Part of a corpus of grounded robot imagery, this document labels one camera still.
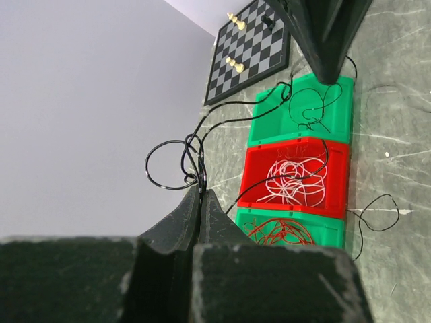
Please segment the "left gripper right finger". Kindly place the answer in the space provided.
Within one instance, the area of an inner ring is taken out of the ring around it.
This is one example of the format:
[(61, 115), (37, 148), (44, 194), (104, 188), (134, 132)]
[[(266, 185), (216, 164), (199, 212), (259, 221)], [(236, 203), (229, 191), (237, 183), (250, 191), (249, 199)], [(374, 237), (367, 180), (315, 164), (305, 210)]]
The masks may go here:
[(371, 322), (360, 274), (342, 249), (260, 246), (222, 211), (202, 202), (193, 248), (194, 322)]

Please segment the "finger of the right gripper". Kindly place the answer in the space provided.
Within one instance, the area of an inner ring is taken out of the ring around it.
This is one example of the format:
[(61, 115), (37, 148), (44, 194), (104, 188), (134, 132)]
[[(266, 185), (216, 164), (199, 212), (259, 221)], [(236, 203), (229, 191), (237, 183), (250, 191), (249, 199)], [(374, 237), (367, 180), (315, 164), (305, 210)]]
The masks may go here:
[(305, 1), (304, 4), (307, 21), (302, 52), (318, 81), (332, 85), (372, 2)]
[(299, 45), (318, 81), (332, 83), (328, 27), (329, 1), (268, 1)]

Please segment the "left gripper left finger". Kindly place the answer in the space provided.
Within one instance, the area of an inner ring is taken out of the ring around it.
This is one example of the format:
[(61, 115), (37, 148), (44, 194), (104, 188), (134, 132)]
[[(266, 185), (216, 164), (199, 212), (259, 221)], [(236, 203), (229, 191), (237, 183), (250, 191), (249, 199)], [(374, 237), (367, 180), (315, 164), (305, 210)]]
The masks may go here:
[(187, 322), (197, 187), (137, 237), (1, 240), (2, 322)]

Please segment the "green plastic bin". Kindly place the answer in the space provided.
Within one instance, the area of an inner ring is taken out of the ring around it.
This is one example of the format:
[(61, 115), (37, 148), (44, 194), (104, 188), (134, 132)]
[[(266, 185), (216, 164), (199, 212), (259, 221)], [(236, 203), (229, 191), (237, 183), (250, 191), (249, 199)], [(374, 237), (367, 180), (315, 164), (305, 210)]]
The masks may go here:
[(235, 223), (258, 245), (343, 248), (345, 244), (345, 222), (320, 215), (239, 208)]
[(310, 73), (293, 80), (292, 97), (283, 102), (288, 88), (280, 85), (256, 96), (248, 146), (299, 137), (350, 143), (354, 79), (341, 76), (334, 85), (319, 83)]

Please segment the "red plastic bin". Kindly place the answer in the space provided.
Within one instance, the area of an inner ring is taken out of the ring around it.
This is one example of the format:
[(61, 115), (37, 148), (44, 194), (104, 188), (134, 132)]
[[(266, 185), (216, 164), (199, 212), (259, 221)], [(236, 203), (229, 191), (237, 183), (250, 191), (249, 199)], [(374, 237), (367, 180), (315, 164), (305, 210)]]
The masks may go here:
[(344, 219), (350, 147), (313, 137), (249, 147), (239, 207)]

